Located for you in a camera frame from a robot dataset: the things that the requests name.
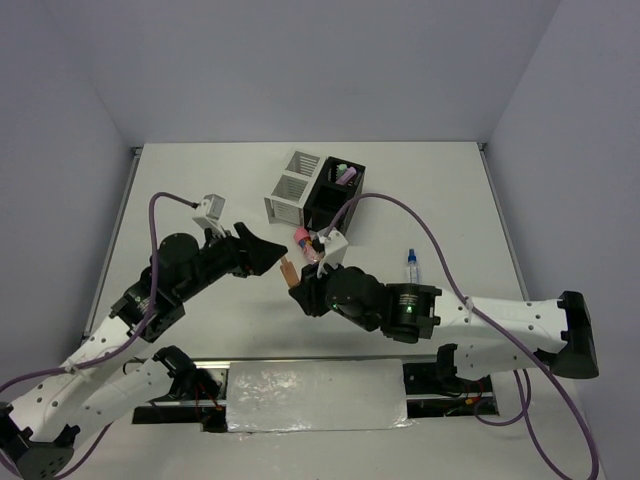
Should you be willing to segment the pink-capped marker tube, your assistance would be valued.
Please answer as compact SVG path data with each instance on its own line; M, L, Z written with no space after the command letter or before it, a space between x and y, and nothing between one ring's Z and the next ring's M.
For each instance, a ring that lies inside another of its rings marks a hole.
M324 246L317 237L312 236L305 228L298 227L294 232L293 239L310 264L317 264L323 259Z

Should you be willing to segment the clear blue-capped spray bottle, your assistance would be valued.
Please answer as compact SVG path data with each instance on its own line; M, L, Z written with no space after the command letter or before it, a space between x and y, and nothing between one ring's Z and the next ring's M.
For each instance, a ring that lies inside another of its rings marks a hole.
M408 250L406 263L407 280L412 284L420 284L420 267L416 252L413 248Z

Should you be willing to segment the orange highlighter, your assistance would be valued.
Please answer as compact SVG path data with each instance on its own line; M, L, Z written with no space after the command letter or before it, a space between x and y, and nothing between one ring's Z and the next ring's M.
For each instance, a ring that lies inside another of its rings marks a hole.
M287 259L286 256L283 256L280 259L279 268L289 289L294 288L300 284L300 278L296 267L291 261Z

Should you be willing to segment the purple highlighter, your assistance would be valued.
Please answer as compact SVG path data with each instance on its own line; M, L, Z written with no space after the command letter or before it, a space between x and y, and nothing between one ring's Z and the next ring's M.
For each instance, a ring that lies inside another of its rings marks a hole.
M357 170L354 167L349 167L345 172L336 180L338 185L347 185L355 176Z

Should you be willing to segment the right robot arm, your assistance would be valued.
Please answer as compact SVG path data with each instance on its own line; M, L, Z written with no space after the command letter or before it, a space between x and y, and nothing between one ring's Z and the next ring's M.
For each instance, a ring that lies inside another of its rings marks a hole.
M543 366L573 380L594 379L599 366L584 296L565 291L546 301L459 299L445 288L379 282L357 267L325 273L303 268L288 293L309 317L333 312L404 344L429 343L436 383L457 391L467 381Z

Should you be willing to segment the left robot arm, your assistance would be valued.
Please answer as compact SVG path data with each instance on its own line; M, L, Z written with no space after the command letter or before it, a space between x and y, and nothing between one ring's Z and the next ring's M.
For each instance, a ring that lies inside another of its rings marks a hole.
M182 399L217 383L176 346L162 347L118 380L113 375L185 314L185 303L227 274L269 271L285 246L263 240L241 222L233 232L205 231L203 244L176 233L158 244L151 265L112 306L99 328L38 384L1 405L1 452L23 479L61 479L87 438L137 405Z

